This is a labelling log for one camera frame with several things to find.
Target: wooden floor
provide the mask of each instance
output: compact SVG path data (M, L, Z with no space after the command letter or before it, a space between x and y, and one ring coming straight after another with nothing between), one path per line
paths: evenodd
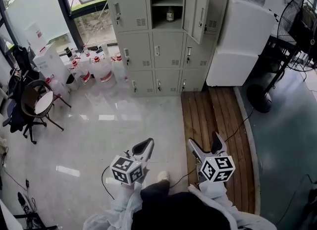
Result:
M243 122L232 88L209 87L204 92L184 92L181 95L185 139L194 138L205 150L211 150L212 132L227 140ZM236 166L233 177L226 183L229 200L239 211L254 213L255 189L248 137L242 125L227 142L228 154ZM195 159L187 149L188 172L195 168ZM188 175L189 183L197 182L196 172Z

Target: white plastic container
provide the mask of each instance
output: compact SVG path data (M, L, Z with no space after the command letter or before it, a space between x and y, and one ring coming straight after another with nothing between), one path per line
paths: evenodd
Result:
M120 85L128 84L128 78L125 74L125 68L122 62L121 54L118 53L115 57L111 57L112 70L117 80L117 83Z
M55 95L59 95L66 102L69 101L70 94L68 90L53 76L46 79L46 82L51 87Z
M74 76L78 83L87 84L91 75L89 69L78 61L78 58L72 61L72 67L69 68L70 73Z
M95 57L94 62L91 64L91 70L95 76L96 82L102 87L111 88L116 84L109 60Z

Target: window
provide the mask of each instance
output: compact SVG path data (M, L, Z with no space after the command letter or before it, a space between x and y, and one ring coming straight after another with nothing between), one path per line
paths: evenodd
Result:
M66 3L83 44L92 47L116 43L109 10L102 11L106 0L67 0Z
M62 53L67 46L76 47L57 0L3 1L10 28L23 47L29 47L25 30L33 23L37 24L47 44L55 42L58 53Z

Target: lab coat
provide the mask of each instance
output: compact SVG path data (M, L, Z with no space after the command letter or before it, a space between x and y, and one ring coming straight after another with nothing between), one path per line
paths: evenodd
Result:
M235 206L232 206L223 183L205 181L199 188L200 191L190 185L188 191L206 205L222 212L228 219L231 230L238 230L238 228L276 230L276 227L268 220L250 213L239 212ZM141 189L141 185L135 185L134 189L122 186L111 205L111 210L92 215L85 221L83 230L130 230L133 214L142 209Z

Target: tiled floor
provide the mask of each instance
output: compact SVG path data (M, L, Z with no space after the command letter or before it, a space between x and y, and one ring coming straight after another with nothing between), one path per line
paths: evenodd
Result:
M72 108L55 107L50 115L65 128L61 132L48 122L34 129L37 145L21 132L4 127L9 153L6 170L19 183L30 181L30 197L36 199L46 225L67 230L82 229L92 214L110 208L111 198L101 174L115 155L152 137L154 151L144 185L156 181L159 171L171 174L171 183L187 173L184 125L179 97L130 98L123 90L102 92L96 85L73 92ZM23 213L17 192L23 190L2 172L1 199L13 214ZM106 172L104 181L116 195L118 183ZM171 192L186 190L184 178Z

